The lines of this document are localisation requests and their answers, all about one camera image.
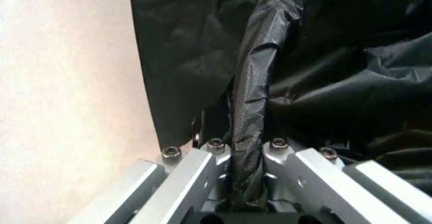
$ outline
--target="white wall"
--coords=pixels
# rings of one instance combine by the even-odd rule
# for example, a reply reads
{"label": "white wall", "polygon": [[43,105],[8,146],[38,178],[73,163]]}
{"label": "white wall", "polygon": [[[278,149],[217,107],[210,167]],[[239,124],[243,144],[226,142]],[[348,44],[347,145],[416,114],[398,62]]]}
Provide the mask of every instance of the white wall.
{"label": "white wall", "polygon": [[131,6],[0,1],[0,222],[64,223],[158,153]]}

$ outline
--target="bolt head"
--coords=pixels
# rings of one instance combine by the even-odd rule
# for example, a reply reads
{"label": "bolt head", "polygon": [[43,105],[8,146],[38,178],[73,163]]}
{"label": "bolt head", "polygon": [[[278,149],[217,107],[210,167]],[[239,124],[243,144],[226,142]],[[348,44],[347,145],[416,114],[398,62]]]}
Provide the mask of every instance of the bolt head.
{"label": "bolt head", "polygon": [[162,161],[166,164],[175,164],[182,158],[182,150],[179,147],[165,147],[162,149]]}
{"label": "bolt head", "polygon": [[288,143],[282,138],[274,138],[270,143],[270,148],[273,150],[288,149]]}
{"label": "bolt head", "polygon": [[321,155],[323,155],[324,158],[326,158],[328,160],[336,160],[336,158],[337,158],[337,152],[330,147],[320,148],[320,153],[321,153]]}
{"label": "bolt head", "polygon": [[219,138],[213,138],[207,143],[207,151],[215,155],[222,154],[225,151],[225,144]]}

